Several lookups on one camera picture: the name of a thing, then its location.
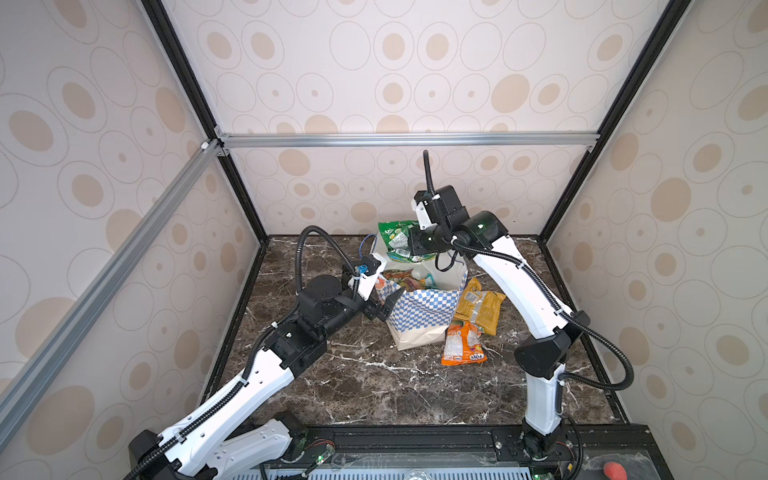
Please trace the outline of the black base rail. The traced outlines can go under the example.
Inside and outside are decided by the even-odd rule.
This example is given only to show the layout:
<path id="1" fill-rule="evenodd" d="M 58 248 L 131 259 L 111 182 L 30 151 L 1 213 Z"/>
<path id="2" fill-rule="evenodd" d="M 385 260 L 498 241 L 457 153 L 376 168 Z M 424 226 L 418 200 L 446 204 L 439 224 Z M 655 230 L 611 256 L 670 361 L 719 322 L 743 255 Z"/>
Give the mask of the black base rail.
<path id="1" fill-rule="evenodd" d="M 316 426 L 305 455 L 274 460 L 246 479 L 607 479 L 606 462 L 625 467 L 628 479 L 672 476 L 650 430 L 640 425 L 569 427 L 545 460 L 523 449 L 517 425 Z"/>

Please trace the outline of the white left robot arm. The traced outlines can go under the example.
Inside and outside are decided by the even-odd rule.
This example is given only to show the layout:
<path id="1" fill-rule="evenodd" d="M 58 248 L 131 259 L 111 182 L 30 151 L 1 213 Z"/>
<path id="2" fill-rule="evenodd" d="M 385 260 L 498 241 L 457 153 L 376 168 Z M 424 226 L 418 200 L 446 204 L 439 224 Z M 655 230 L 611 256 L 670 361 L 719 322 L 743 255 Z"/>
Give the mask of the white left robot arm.
<path id="1" fill-rule="evenodd" d="M 303 250 L 311 235 L 324 239 L 342 260 L 338 276 L 303 280 Z M 237 434 L 262 404 L 312 366 L 330 336 L 354 317 L 385 320 L 398 300 L 373 295 L 387 259 L 371 253 L 352 259 L 322 228 L 309 226 L 295 253 L 295 303 L 257 339 L 241 372 L 182 420 L 155 434 L 144 430 L 130 443 L 129 479 L 229 479 L 301 447 L 305 429 L 283 413 Z"/>

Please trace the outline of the orange snack packet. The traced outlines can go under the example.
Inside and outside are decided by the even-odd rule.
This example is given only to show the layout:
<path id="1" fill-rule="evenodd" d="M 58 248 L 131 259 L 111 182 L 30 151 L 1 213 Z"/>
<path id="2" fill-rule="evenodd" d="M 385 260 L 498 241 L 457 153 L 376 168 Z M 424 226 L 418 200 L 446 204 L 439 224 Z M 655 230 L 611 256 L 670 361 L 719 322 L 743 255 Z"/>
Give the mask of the orange snack packet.
<path id="1" fill-rule="evenodd" d="M 441 364 L 459 366 L 485 362 L 487 356 L 480 341 L 481 333 L 470 321 L 453 320 L 446 330 Z"/>

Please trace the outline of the green snack packet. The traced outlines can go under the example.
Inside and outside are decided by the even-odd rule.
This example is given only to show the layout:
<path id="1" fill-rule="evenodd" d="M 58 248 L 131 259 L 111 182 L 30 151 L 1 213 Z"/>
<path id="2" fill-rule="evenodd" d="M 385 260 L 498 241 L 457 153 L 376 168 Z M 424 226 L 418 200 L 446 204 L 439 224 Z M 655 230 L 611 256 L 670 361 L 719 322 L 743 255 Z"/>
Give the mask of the green snack packet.
<path id="1" fill-rule="evenodd" d="M 413 254 L 408 246 L 411 228 L 419 228 L 416 220 L 379 222 L 378 230 L 390 259 L 401 263 L 420 263 L 435 258 L 435 253 Z"/>

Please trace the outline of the red emergency button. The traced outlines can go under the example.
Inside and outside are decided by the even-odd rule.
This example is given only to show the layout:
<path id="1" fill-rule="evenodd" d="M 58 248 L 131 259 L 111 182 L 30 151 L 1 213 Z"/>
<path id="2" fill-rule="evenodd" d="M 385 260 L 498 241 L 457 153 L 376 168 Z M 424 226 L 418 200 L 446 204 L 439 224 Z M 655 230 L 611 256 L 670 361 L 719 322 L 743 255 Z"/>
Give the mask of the red emergency button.
<path id="1" fill-rule="evenodd" d="M 602 472 L 608 480 L 628 480 L 627 470 L 618 462 L 606 462 L 602 467 Z"/>

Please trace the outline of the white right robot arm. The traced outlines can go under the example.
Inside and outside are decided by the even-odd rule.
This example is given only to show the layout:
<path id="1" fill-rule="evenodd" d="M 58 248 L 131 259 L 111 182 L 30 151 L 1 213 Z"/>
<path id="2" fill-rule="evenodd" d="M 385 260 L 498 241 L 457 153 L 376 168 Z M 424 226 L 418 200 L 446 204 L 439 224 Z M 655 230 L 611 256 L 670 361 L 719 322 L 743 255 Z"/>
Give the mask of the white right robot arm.
<path id="1" fill-rule="evenodd" d="M 501 220 L 490 211 L 468 212 L 452 186 L 437 188 L 430 158 L 423 158 L 426 187 L 412 201 L 418 224 L 411 229 L 408 248 L 416 255 L 451 252 L 471 259 L 502 289 L 522 315 L 528 338 L 514 351 L 525 372 L 527 403 L 521 442 L 536 461 L 550 456 L 563 435 L 562 390 L 576 381 L 604 391 L 628 389 L 635 373 L 628 356 L 590 328 L 590 318 L 561 301 L 523 258 Z M 617 383 L 605 383 L 566 368 L 572 346 L 589 336 L 606 347 L 624 368 Z"/>

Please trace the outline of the aluminium rail left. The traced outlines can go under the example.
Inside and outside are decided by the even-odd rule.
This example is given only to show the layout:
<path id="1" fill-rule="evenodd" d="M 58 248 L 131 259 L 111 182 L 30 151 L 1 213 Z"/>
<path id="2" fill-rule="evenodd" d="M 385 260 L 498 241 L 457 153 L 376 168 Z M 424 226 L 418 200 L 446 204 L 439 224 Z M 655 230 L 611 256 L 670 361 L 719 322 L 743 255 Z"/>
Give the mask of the aluminium rail left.
<path id="1" fill-rule="evenodd" d="M 1 400 L 2 449 L 7 448 L 106 306 L 221 150 L 222 142 L 210 139 L 204 149 L 196 152 L 21 370 Z"/>

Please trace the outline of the aluminium rail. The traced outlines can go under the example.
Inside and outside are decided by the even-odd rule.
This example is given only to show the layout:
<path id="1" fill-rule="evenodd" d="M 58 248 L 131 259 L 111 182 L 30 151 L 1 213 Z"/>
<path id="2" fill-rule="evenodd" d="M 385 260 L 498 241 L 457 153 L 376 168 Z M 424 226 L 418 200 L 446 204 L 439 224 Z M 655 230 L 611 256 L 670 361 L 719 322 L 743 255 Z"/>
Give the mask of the aluminium rail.
<path id="1" fill-rule="evenodd" d="M 596 131 L 522 132 L 425 132 L 425 133 L 317 133 L 234 134 L 223 133 L 219 149 L 246 148 L 395 148 L 395 147 L 489 147 L 595 145 Z"/>
<path id="2" fill-rule="evenodd" d="M 2 449 L 7 448 L 106 306 L 221 150 L 222 142 L 210 139 L 204 149 L 196 152 L 21 370 L 1 400 Z"/>

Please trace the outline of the red yellow snack packet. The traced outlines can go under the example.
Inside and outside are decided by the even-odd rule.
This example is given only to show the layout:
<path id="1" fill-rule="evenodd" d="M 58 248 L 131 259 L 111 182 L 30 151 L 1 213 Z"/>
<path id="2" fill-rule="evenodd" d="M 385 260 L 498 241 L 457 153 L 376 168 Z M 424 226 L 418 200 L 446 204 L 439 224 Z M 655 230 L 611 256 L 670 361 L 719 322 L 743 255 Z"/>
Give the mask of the red yellow snack packet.
<path id="1" fill-rule="evenodd" d="M 417 279 L 412 269 L 410 270 L 385 270 L 383 276 L 386 280 L 395 283 L 399 288 L 407 292 L 425 290 L 426 281 Z"/>

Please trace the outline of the aluminium rail back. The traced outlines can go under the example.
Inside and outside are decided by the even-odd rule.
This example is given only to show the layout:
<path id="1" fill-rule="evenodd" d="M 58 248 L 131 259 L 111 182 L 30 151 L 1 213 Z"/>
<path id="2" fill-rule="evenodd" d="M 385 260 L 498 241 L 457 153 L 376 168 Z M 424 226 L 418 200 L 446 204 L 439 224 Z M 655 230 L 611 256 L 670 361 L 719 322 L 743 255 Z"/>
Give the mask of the aluminium rail back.
<path id="1" fill-rule="evenodd" d="M 317 133 L 234 134 L 223 133 L 219 149 L 246 148 L 395 148 L 395 147 L 489 147 L 595 145 L 596 131 L 522 132 L 425 132 L 425 133 Z"/>

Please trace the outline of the black corner frame post left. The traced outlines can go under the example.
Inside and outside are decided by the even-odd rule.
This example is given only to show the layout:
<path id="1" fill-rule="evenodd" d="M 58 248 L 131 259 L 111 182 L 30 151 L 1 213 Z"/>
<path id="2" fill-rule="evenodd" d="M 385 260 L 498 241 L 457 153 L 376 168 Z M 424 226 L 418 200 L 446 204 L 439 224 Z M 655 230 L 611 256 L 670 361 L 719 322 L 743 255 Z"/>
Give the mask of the black corner frame post left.
<path id="1" fill-rule="evenodd" d="M 201 125 L 207 139 L 221 140 L 218 133 L 218 123 L 211 111 L 203 89 L 193 71 L 189 58 L 177 35 L 171 17 L 162 1 L 142 0 L 140 5 L 145 11 L 149 23 L 156 34 L 171 66 L 179 81 L 193 113 Z M 232 187 L 235 196 L 242 207 L 245 217 L 260 244 L 269 242 L 269 235 L 261 222 L 253 201 L 247 192 L 242 175 L 240 174 L 231 154 L 222 148 L 223 154 L 218 156 L 219 163 L 224 170 L 227 180 Z"/>

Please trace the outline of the black corner frame post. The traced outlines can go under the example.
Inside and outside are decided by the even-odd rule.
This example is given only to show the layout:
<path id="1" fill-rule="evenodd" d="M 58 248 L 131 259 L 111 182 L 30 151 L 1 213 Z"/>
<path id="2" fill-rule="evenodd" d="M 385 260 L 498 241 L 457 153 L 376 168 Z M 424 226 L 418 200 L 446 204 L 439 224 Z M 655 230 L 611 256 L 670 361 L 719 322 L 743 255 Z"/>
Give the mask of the black corner frame post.
<path id="1" fill-rule="evenodd" d="M 659 60 L 664 48 L 673 37 L 679 23 L 691 6 L 691 0 L 668 1 L 662 14 L 650 31 L 649 37 L 642 45 L 642 49 L 629 71 L 629 74 L 621 85 L 616 98 L 600 124 L 597 133 L 598 140 L 595 145 L 588 148 L 583 155 L 566 188 L 558 199 L 552 214 L 549 216 L 538 239 L 546 245 L 554 235 L 557 227 L 563 220 L 576 195 L 587 180 L 602 151 L 608 144 L 621 120 L 635 100 L 639 90 Z"/>
<path id="2" fill-rule="evenodd" d="M 218 123 L 211 111 L 203 89 L 193 71 L 189 58 L 177 35 L 171 17 L 162 1 L 142 0 L 140 5 L 145 11 L 149 23 L 156 34 L 171 66 L 179 81 L 193 113 L 201 125 L 207 139 L 221 140 L 218 133 Z M 242 207 L 245 217 L 260 244 L 269 242 L 269 235 L 261 222 L 253 201 L 247 192 L 242 175 L 240 174 L 231 154 L 222 148 L 223 154 L 218 156 L 219 163 L 224 170 L 227 180 L 232 187 L 235 196 Z"/>

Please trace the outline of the blue checkered paper bag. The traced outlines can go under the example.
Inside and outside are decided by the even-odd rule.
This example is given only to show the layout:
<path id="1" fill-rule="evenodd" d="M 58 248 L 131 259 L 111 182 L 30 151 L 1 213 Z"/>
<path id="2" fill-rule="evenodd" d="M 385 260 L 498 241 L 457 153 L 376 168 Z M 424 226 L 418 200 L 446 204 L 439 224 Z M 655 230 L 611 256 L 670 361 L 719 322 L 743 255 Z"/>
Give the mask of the blue checkered paper bag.
<path id="1" fill-rule="evenodd" d="M 440 272 L 435 268 L 433 260 L 399 262 L 388 256 L 380 234 L 376 236 L 376 241 L 371 252 L 384 257 L 387 261 L 386 271 L 410 273 L 416 280 L 429 280 L 432 285 L 429 289 L 403 291 L 395 303 L 386 321 L 395 347 L 403 351 L 442 343 L 468 281 L 466 263 L 458 257 L 450 270 Z"/>

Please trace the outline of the black corner frame post right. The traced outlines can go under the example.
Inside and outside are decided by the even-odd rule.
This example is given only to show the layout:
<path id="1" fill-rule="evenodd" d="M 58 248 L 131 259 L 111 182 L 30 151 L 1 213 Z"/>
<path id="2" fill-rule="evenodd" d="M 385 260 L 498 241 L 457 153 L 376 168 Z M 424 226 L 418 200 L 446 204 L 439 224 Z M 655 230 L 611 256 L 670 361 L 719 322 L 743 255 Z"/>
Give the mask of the black corner frame post right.
<path id="1" fill-rule="evenodd" d="M 635 100 L 639 90 L 659 60 L 664 48 L 673 37 L 679 23 L 691 6 L 691 0 L 668 1 L 662 14 L 650 31 L 649 37 L 642 45 L 642 49 L 629 71 L 629 74 L 621 85 L 616 98 L 600 124 L 597 133 L 598 140 L 595 145 L 588 148 L 583 155 L 566 188 L 558 199 L 552 214 L 549 216 L 538 239 L 546 245 L 554 235 L 557 227 L 563 220 L 576 195 L 587 180 L 602 151 L 608 144 L 621 120 Z"/>

